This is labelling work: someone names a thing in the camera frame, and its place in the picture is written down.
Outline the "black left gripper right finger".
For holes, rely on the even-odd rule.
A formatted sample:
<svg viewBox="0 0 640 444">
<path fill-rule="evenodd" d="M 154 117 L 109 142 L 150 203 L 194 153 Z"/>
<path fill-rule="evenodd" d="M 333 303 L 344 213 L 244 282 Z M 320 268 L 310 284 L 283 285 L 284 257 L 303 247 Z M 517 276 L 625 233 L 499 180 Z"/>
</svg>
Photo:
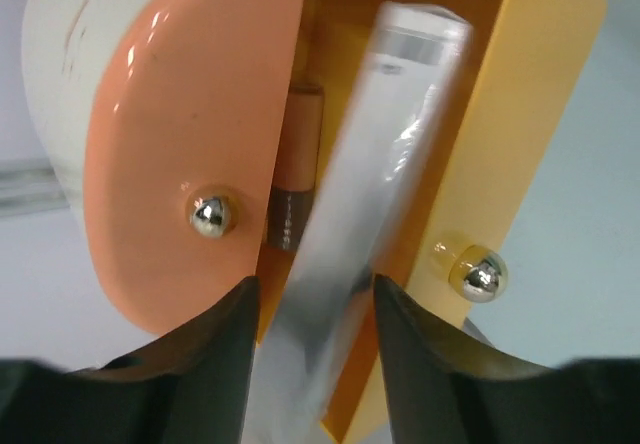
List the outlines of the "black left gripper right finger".
<svg viewBox="0 0 640 444">
<path fill-rule="evenodd" d="M 638 442 L 638 359 L 545 368 L 465 334 L 386 276 L 373 291 L 394 442 Z"/>
</svg>

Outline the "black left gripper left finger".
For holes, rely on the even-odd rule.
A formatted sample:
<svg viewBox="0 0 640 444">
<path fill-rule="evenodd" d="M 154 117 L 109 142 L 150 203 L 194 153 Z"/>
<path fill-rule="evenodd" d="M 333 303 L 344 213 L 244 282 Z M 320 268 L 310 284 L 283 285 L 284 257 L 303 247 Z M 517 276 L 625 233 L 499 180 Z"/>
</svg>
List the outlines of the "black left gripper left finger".
<svg viewBox="0 0 640 444">
<path fill-rule="evenodd" d="M 240 442 L 259 311 L 259 281 L 250 276 L 101 368 L 2 360 L 2 442 Z"/>
</svg>

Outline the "cream and orange drawer box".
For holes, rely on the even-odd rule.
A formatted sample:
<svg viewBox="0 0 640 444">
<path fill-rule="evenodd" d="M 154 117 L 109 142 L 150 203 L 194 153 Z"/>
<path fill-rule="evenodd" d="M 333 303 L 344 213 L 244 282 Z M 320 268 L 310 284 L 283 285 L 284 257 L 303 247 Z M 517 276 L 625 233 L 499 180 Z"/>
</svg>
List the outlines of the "cream and orange drawer box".
<svg viewBox="0 0 640 444">
<path fill-rule="evenodd" d="M 324 92 L 324 178 L 379 7 L 468 21 L 457 85 L 380 272 L 461 325 L 468 247 L 504 242 L 604 22 L 606 0 L 27 0 L 29 113 L 106 296 L 139 328 L 193 317 L 242 275 L 262 323 L 291 258 L 266 245 L 289 86 Z"/>
</svg>

